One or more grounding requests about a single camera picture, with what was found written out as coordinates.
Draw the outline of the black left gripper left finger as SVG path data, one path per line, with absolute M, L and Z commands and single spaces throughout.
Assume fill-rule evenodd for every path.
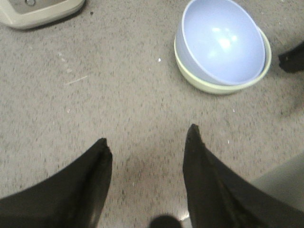
M 0 200 L 2 228 L 96 228 L 111 183 L 113 156 L 101 138 L 63 170 Z

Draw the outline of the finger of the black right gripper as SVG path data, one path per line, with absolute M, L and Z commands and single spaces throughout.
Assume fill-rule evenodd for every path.
M 278 56 L 279 66 L 287 73 L 296 73 L 304 70 L 304 43 L 290 51 L 282 53 Z

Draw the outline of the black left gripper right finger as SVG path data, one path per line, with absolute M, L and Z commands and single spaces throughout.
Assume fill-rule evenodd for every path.
M 183 177 L 194 228 L 302 228 L 304 214 L 245 181 L 187 131 Z

